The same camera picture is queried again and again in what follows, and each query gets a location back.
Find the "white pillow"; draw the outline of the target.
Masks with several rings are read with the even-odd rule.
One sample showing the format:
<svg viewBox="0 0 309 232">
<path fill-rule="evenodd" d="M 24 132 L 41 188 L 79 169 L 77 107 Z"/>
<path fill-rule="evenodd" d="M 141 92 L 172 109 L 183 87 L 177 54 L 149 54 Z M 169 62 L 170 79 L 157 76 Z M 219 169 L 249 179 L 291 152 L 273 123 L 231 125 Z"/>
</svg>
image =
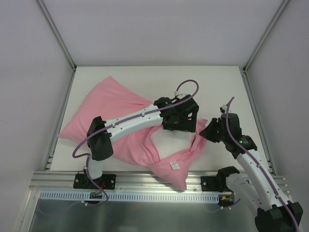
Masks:
<svg viewBox="0 0 309 232">
<path fill-rule="evenodd" d="M 151 135 L 161 160 L 178 152 L 189 149 L 196 133 L 159 129 Z"/>
</svg>

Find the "pink pillowcase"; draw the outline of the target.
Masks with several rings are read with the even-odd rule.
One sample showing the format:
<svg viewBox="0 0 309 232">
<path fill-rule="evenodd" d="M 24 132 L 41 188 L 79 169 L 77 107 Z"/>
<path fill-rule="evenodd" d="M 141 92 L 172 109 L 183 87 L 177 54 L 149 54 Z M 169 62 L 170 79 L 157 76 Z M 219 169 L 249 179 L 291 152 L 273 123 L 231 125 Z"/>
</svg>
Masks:
<svg viewBox="0 0 309 232">
<path fill-rule="evenodd" d="M 149 101 L 108 77 L 95 85 L 59 138 L 87 146 L 85 184 L 101 189 L 103 163 L 114 157 L 148 168 L 179 190 L 206 140 L 198 104 L 190 94 Z"/>
</svg>

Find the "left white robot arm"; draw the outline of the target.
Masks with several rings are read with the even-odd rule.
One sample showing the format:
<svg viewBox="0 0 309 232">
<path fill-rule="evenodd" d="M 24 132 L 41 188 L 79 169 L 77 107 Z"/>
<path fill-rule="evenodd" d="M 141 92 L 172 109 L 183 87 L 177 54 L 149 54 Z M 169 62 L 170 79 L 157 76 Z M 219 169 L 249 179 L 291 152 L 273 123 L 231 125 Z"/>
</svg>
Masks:
<svg viewBox="0 0 309 232">
<path fill-rule="evenodd" d="M 90 154 L 86 160 L 84 183 L 91 189 L 100 185 L 101 163 L 113 155 L 113 143 L 134 132 L 160 125 L 165 130 L 195 132 L 198 110 L 193 96 L 181 94 L 173 99 L 161 97 L 125 117 L 106 121 L 100 116 L 94 118 L 85 139 Z"/>
</svg>

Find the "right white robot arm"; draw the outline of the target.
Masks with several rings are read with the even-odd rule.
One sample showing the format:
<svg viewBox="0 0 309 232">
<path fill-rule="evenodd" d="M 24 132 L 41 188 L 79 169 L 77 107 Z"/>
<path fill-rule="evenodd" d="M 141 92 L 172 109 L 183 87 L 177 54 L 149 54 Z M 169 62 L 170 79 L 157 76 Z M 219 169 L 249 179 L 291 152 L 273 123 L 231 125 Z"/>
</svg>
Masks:
<svg viewBox="0 0 309 232">
<path fill-rule="evenodd" d="M 221 168 L 216 176 L 201 177 L 203 191 L 237 194 L 254 213 L 260 232 L 299 231 L 303 208 L 298 202 L 291 202 L 263 165 L 252 138 L 242 134 L 237 114 L 224 113 L 220 118 L 213 118 L 199 134 L 210 142 L 224 143 L 249 177 L 246 181 L 234 166 Z"/>
</svg>

